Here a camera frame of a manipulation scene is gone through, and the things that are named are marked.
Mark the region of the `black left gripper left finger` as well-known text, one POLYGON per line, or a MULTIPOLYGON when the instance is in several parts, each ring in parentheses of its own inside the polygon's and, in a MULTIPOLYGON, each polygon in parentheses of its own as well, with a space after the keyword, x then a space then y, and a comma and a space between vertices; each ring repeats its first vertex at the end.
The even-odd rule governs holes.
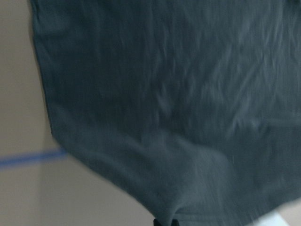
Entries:
POLYGON ((153 220, 153 225, 154 226, 162 226, 157 219, 153 220))

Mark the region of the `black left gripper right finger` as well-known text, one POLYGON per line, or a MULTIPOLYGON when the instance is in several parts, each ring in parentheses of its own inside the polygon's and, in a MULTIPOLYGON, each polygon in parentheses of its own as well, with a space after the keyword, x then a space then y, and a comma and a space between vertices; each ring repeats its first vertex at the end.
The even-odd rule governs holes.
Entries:
POLYGON ((179 226, 179 221, 177 219, 173 219, 171 226, 179 226))

